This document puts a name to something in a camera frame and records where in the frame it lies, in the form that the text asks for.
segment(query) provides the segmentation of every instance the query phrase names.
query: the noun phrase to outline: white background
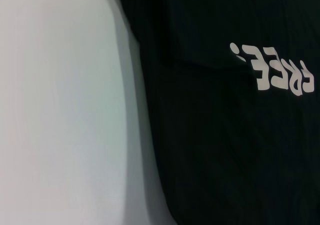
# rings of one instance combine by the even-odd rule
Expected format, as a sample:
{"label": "white background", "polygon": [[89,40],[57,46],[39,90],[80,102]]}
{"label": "white background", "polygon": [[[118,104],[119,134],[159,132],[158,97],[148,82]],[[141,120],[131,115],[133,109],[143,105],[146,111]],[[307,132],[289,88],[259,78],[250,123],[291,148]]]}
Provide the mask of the white background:
{"label": "white background", "polygon": [[118,0],[0,0],[0,224],[171,225]]}

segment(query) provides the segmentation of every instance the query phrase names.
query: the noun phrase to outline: black t-shirt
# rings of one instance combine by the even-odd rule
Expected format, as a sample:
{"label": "black t-shirt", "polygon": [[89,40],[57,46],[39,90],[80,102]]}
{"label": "black t-shirt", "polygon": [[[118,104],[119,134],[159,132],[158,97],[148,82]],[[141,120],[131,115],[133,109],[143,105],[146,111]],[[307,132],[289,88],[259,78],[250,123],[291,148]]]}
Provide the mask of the black t-shirt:
{"label": "black t-shirt", "polygon": [[121,0],[179,225],[320,224],[320,0]]}

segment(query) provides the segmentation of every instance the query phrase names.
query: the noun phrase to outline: black fabric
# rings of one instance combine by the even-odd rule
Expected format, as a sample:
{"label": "black fabric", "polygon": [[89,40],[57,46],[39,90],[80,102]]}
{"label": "black fabric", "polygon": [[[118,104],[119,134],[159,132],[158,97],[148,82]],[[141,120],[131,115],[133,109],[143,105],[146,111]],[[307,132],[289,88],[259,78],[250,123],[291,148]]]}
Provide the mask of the black fabric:
{"label": "black fabric", "polygon": [[178,225],[319,225],[320,0],[121,2]]}

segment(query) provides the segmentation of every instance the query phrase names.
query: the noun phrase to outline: white wall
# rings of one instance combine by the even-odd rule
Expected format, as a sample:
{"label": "white wall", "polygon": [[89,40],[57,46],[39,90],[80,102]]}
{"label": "white wall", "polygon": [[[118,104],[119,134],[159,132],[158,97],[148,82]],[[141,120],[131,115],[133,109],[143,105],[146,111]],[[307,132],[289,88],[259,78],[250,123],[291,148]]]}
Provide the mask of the white wall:
{"label": "white wall", "polygon": [[0,224],[173,224],[116,1],[0,0]]}

